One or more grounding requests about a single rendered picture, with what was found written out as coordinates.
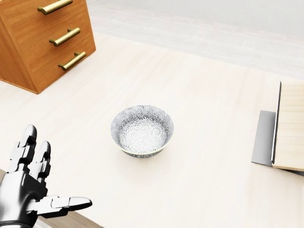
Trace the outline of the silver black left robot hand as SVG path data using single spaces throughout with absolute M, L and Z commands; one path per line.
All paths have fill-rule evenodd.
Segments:
M 0 184 L 0 225 L 25 224 L 34 227 L 38 216 L 66 216 L 92 206 L 85 197 L 48 196 L 45 179 L 49 175 L 51 146 L 44 141 L 35 153 L 37 130 L 28 125 L 13 148 L 8 172 Z

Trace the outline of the grey floral patterned bowl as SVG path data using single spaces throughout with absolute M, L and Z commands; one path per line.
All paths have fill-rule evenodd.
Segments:
M 173 133 L 174 124 L 169 114 L 147 104 L 125 108 L 110 126 L 115 145 L 135 158 L 157 155 L 170 143 Z

